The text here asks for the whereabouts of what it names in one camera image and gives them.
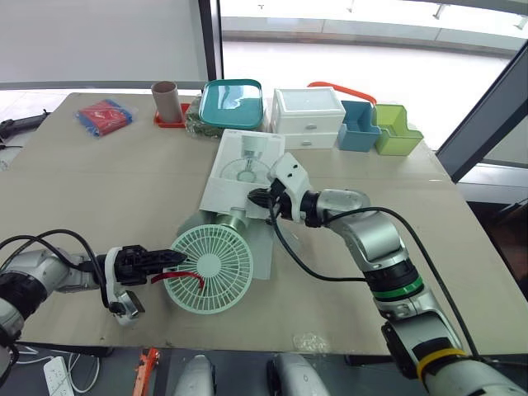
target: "red wire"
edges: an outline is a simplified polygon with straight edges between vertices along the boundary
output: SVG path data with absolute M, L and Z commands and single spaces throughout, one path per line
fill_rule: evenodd
M 192 276 L 193 278 L 196 278 L 198 281 L 200 281 L 200 288 L 201 289 L 204 288 L 205 286 L 204 278 L 198 274 L 195 274 L 194 272 L 189 272 L 189 271 L 164 272 L 163 274 L 153 276 L 153 278 L 150 280 L 150 283 L 156 283 L 162 279 L 181 278 L 183 276 Z

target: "teal container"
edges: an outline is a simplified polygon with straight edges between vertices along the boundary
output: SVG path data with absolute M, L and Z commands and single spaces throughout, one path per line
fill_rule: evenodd
M 368 153 L 381 135 L 380 128 L 372 125 L 373 107 L 365 101 L 341 101 L 345 108 L 345 119 L 337 145 L 340 150 Z
M 381 155 L 409 155 L 423 139 L 407 126 L 407 110 L 401 105 L 376 105 L 374 122 L 381 129 L 375 146 Z
M 254 130 L 262 123 L 262 87 L 251 79 L 214 80 L 205 85 L 200 118 L 206 124 Z

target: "table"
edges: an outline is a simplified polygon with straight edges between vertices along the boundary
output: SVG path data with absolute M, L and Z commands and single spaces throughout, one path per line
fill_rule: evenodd
M 167 248 L 200 202 L 217 140 L 152 123 L 153 100 L 112 95 L 139 109 L 125 129 L 94 139 L 73 113 L 103 94 L 69 95 L 36 131 L 7 172 L 0 172 L 0 238 L 72 229 L 105 252 L 141 244 Z M 417 230 L 436 262 L 482 353 L 528 351 L 528 306 L 469 207 L 424 143 L 407 158 L 332 150 L 293 152 L 316 189 L 355 188 L 376 205 L 398 211 Z M 327 229 L 283 224 L 300 240 L 301 258 L 330 276 L 360 276 L 342 240 Z M 414 264 L 455 322 L 433 276 L 405 232 Z M 81 252 L 64 236 L 50 239 Z M 4 259 L 9 252 L 0 252 Z M 387 354 L 383 323 L 364 284 L 333 284 L 303 273 L 275 246 L 270 280 L 254 280 L 242 300 L 216 315 L 177 307 L 163 283 L 134 288 L 146 313 L 122 328 L 103 309 L 98 291 L 54 293 L 29 317 L 27 342 L 90 346 L 188 347 L 293 351 L 313 334 L 328 352 Z

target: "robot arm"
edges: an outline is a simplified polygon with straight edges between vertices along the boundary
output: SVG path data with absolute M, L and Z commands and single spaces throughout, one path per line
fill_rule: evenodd
M 526 395 L 509 379 L 469 359 L 446 316 L 424 284 L 397 229 L 372 211 L 328 220 L 370 205 L 359 191 L 311 191 L 308 174 L 290 154 L 273 166 L 269 191 L 252 191 L 260 206 L 279 207 L 283 218 L 309 227 L 327 226 L 340 235 L 363 272 L 374 303 L 387 322 L 381 328 L 402 374 L 419 378 L 432 395 Z
M 25 320 L 52 292 L 101 289 L 103 305 L 126 326 L 136 322 L 144 308 L 125 286 L 145 284 L 147 276 L 186 260 L 185 254 L 173 250 L 149 252 L 139 245 L 114 247 L 98 256 L 96 263 L 83 255 L 59 251 L 78 269 L 66 266 L 48 250 L 39 250 L 15 256 L 0 272 L 0 385 L 9 373 L 16 354 L 14 342 Z M 94 266 L 102 268 L 104 285 L 94 276 Z

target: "red tray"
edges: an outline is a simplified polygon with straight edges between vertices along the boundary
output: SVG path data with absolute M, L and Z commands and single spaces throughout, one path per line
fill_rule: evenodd
M 185 117 L 185 113 L 186 113 L 187 109 L 189 108 L 190 104 L 189 103 L 182 103 L 180 106 L 181 106 L 181 113 Z M 156 111 L 156 114 L 154 114 L 154 124 L 156 124 L 160 128 L 185 128 L 185 121 L 184 120 L 182 120 L 181 122 L 163 122 L 159 118 L 159 114 L 158 114 L 157 111 Z

